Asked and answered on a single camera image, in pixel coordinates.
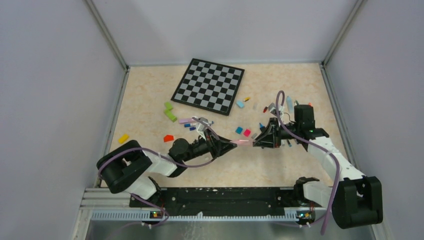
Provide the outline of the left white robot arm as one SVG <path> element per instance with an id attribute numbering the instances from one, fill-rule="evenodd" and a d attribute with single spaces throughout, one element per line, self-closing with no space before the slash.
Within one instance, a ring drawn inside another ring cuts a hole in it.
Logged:
<path id="1" fill-rule="evenodd" d="M 205 154 L 215 160 L 236 147 L 237 144 L 227 138 L 199 137 L 192 143 L 178 138 L 167 154 L 161 154 L 130 140 L 99 159 L 96 167 L 112 194 L 135 194 L 147 206 L 154 207 L 160 202 L 161 194 L 150 174 L 175 178 L 189 168 L 187 161 Z"/>

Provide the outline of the pink highlighter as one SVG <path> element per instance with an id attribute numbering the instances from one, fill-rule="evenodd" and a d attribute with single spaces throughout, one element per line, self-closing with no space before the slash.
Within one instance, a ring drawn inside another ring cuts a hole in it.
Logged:
<path id="1" fill-rule="evenodd" d="M 232 140 L 231 143 L 238 146 L 253 146 L 253 141 L 247 139 Z"/>

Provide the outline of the light blue highlighter cap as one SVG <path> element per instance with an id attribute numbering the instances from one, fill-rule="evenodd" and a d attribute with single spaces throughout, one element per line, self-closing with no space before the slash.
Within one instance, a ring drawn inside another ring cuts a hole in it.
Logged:
<path id="1" fill-rule="evenodd" d="M 244 107 L 245 107 L 245 104 L 242 102 L 242 101 L 237 101 L 236 102 L 236 105 L 240 108 L 240 109 L 243 109 Z"/>

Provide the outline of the pink cap of highlighter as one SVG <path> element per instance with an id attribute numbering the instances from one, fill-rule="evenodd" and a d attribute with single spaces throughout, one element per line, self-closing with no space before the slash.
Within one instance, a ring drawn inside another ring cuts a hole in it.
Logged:
<path id="1" fill-rule="evenodd" d="M 251 134 L 251 130 L 250 129 L 246 129 L 244 132 L 243 132 L 243 135 L 245 136 L 245 137 L 249 137 L 250 136 L 250 134 Z"/>

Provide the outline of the light blue highlighter body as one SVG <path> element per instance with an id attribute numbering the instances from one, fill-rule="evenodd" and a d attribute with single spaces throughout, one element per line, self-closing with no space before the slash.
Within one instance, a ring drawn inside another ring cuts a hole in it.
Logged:
<path id="1" fill-rule="evenodd" d="M 287 104 L 288 112 L 293 113 L 294 112 L 294 103 L 293 103 L 293 100 L 290 96 L 286 97 L 286 104 Z"/>

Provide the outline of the pale purple highlighter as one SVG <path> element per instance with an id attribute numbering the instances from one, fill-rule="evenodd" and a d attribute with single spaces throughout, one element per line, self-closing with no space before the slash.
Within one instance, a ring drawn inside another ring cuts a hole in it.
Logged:
<path id="1" fill-rule="evenodd" d="M 195 120 L 193 118 L 180 118 L 178 120 L 179 124 L 190 124 L 190 123 L 193 123 L 193 122 L 195 122 Z"/>

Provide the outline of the blue cap of highlighter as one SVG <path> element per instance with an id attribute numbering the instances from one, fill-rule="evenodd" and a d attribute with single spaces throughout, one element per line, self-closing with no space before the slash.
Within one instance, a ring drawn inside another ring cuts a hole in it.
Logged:
<path id="1" fill-rule="evenodd" d="M 237 134 L 241 134 L 243 132 L 243 128 L 242 127 L 240 127 L 240 126 L 238 126 L 237 128 L 236 128 L 236 130 L 235 130 L 235 133 L 237 133 Z"/>

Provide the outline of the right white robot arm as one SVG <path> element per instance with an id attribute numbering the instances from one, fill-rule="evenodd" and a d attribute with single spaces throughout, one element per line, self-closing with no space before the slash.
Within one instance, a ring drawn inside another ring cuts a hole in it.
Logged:
<path id="1" fill-rule="evenodd" d="M 382 183 L 375 176 L 366 176 L 336 148 L 329 134 L 316 127 L 314 108 L 307 104 L 294 106 L 294 120 L 281 120 L 283 106 L 270 104 L 273 117 L 254 139 L 253 146 L 279 148 L 283 142 L 294 140 L 311 154 L 333 180 L 328 187 L 318 180 L 304 179 L 293 192 L 299 206 L 315 202 L 326 206 L 325 218 L 332 215 L 341 229 L 380 224 L 384 219 Z"/>

